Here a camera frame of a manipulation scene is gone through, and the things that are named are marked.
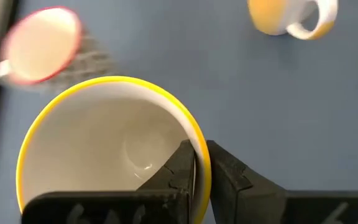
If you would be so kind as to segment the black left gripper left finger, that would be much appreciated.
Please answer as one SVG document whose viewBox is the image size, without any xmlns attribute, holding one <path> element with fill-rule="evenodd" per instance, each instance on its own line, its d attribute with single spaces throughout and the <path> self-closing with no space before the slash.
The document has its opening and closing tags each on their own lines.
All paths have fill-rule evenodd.
<svg viewBox="0 0 358 224">
<path fill-rule="evenodd" d="M 44 193 L 25 206 L 22 224 L 190 224 L 194 159 L 184 140 L 137 190 Z"/>
</svg>

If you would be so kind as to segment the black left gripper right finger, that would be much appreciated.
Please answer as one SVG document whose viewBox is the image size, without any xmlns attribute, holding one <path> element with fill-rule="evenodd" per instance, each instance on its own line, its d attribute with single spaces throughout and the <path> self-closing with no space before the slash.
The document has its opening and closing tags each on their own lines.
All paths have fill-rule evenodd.
<svg viewBox="0 0 358 224">
<path fill-rule="evenodd" d="M 358 224 L 358 191 L 286 190 L 215 141 L 207 145 L 216 224 Z"/>
</svg>

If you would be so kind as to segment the white mug yellow rim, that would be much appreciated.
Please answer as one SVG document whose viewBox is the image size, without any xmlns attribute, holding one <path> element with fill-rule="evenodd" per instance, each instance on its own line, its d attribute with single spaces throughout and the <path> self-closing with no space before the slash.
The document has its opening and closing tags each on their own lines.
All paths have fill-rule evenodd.
<svg viewBox="0 0 358 224">
<path fill-rule="evenodd" d="M 19 208 L 53 191 L 138 189 L 184 140 L 196 152 L 190 223 L 202 224 L 211 162 L 188 109 L 171 93 L 139 78 L 110 76 L 79 83 L 56 96 L 25 135 L 16 167 Z"/>
</svg>

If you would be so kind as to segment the yellow-orange mug white handle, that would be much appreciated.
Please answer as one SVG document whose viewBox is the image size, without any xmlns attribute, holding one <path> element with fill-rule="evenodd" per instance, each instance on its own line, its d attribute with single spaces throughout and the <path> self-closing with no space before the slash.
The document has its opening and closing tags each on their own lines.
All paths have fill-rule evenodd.
<svg viewBox="0 0 358 224">
<path fill-rule="evenodd" d="M 267 35 L 290 34 L 301 40 L 316 40 L 334 26 L 339 0 L 247 0 L 250 18 L 255 28 Z M 313 30 L 302 22 L 318 11 Z"/>
</svg>

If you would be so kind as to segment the grey diamond mug red rim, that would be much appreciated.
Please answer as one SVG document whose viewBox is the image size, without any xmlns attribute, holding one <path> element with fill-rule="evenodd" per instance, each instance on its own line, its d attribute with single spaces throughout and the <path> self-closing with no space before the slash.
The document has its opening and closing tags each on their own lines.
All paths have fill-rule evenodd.
<svg viewBox="0 0 358 224">
<path fill-rule="evenodd" d="M 1 44 L 0 85 L 63 91 L 115 74 L 110 55 L 77 13 L 67 7 L 48 7 L 29 14 L 9 30 Z"/>
</svg>

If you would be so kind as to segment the blue-grey table mat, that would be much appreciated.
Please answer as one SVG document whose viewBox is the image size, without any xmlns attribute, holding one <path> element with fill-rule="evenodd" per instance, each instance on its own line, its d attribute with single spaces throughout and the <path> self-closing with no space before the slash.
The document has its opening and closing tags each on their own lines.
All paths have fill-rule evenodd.
<svg viewBox="0 0 358 224">
<path fill-rule="evenodd" d="M 257 32 L 246 0 L 0 0 L 76 9 L 124 73 L 173 93 L 207 138 L 288 189 L 358 190 L 358 0 L 316 41 Z"/>
</svg>

